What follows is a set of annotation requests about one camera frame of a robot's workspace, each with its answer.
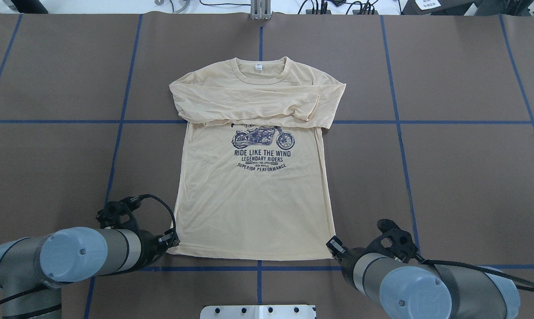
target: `beige t-shirt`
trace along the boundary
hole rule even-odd
[[[287,57],[237,58],[170,84],[188,121],[169,253],[330,258],[334,235],[321,128],[346,85]]]

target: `white plate with holes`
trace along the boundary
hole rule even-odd
[[[200,312],[200,319],[316,319],[316,306],[207,306]]]

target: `gray robot arm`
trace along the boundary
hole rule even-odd
[[[349,249],[336,236],[326,246],[346,281],[393,319],[513,319],[518,288],[534,291],[531,281],[495,268],[424,259],[410,233],[391,220],[380,220],[378,228],[382,235],[367,248]],[[384,247],[384,239],[392,246]],[[420,263],[407,264],[411,258]]]
[[[0,289],[4,318],[59,319],[61,287],[92,276],[123,274],[144,268],[159,259],[166,249],[178,246],[173,227],[164,236],[140,230],[132,211],[141,195],[109,202],[97,214],[102,229],[86,227],[59,230],[44,237],[26,237],[0,245]],[[172,210],[166,205],[172,218]],[[127,222],[121,222],[128,215]]]

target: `motorcycle graphic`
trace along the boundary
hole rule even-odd
[[[250,128],[253,125],[243,125],[246,131],[236,131],[232,138],[233,147],[243,149],[249,145],[271,145],[278,132],[276,143],[281,149],[285,151],[291,149],[295,145],[295,138],[289,132],[283,132],[279,126],[261,125],[260,127]]]

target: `cable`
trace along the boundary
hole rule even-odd
[[[354,2],[350,3],[350,6],[348,7],[348,10],[346,10],[346,14],[348,14],[348,13],[350,12],[350,9],[352,8],[352,6],[353,6],[354,4],[359,4],[359,5],[360,5],[360,12],[362,11],[362,6],[363,6],[364,4],[362,4],[361,1],[354,1]]]
[[[515,286],[517,287],[517,289],[534,292],[534,282],[532,282],[532,281],[528,281],[528,280],[520,278],[520,277],[515,277],[515,276],[512,276],[512,275],[508,275],[508,274],[505,274],[504,272],[500,272],[500,271],[496,271],[496,270],[492,270],[492,269],[487,269],[487,268],[480,267],[480,266],[470,265],[469,263],[451,262],[451,261],[435,261],[435,260],[427,259],[427,260],[423,261],[422,264],[423,265],[431,265],[431,266],[433,266],[433,265],[455,266],[455,267],[463,267],[463,268],[468,268],[468,269],[472,269],[472,270],[477,270],[477,271],[485,272],[487,274],[492,274],[492,275],[504,277],[504,278],[516,281],[518,283],[529,285],[530,287],[526,287],[526,286],[523,286],[523,285],[517,285],[517,284]]]
[[[24,292],[16,293],[16,294],[14,294],[14,295],[12,295],[12,296],[9,296],[9,297],[7,297],[7,298],[3,298],[3,299],[1,299],[1,300],[0,300],[0,305],[6,303],[6,302],[8,302],[8,301],[12,301],[13,299],[17,299],[17,298],[19,298],[19,297],[22,297],[22,296],[24,296],[24,295],[28,295],[28,294],[30,294],[30,293],[34,293],[34,292],[38,292],[38,291],[42,291],[42,290],[45,290],[45,289],[48,289],[48,287],[45,286],[45,285],[40,285],[40,286],[38,286],[38,287],[36,287],[36,288],[29,289],[29,290],[26,290],[26,291],[24,291]]]
[[[204,6],[251,6],[251,4],[205,4],[200,0],[200,4]]]
[[[174,212],[172,212],[172,209],[170,208],[169,205],[166,204],[166,202],[164,202],[161,198],[158,198],[157,196],[155,196],[153,194],[144,194],[144,195],[140,195],[138,197],[141,198],[141,199],[153,198],[157,202],[160,202],[164,206],[164,208],[166,208],[166,210],[168,210],[168,212],[170,213],[170,218],[172,219],[172,228],[174,230],[176,229],[176,220],[174,220]]]
[[[301,14],[301,10],[302,10],[302,8],[304,7],[304,4],[306,4],[307,1],[308,0],[304,0],[303,1],[303,4],[301,4],[301,7],[299,8],[299,12],[297,12],[297,14]]]
[[[190,0],[184,0],[184,5],[182,6],[182,8],[176,10],[176,11],[173,11],[172,13],[174,14],[179,14],[181,12],[183,12],[184,10],[186,10],[186,8],[188,8],[188,6],[190,5]]]

